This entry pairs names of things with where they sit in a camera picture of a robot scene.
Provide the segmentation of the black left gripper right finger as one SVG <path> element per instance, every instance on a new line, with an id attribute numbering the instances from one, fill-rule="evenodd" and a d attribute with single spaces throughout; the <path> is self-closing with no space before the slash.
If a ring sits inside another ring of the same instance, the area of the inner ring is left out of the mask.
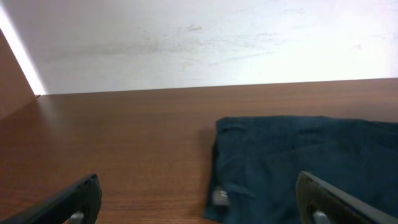
<path id="1" fill-rule="evenodd" d="M 397 224 L 390 216 L 321 180 L 309 172 L 298 175 L 296 202 L 305 224 Z"/>

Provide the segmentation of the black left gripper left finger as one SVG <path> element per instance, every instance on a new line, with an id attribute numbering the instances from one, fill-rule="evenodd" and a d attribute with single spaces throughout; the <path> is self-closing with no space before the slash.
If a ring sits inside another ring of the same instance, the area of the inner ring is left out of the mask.
<path id="1" fill-rule="evenodd" d="M 5 219 L 1 223 L 91 223 L 97 221 L 102 191 L 96 174 L 90 174 L 58 193 Z"/>

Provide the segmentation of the navy blue shorts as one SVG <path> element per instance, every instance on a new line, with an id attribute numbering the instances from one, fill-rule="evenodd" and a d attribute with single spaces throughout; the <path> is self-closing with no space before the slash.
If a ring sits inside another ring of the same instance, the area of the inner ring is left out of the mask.
<path id="1" fill-rule="evenodd" d="M 396 216 L 397 124 L 323 116 L 220 119 L 204 217 L 299 223 L 295 186 L 302 171 Z"/>

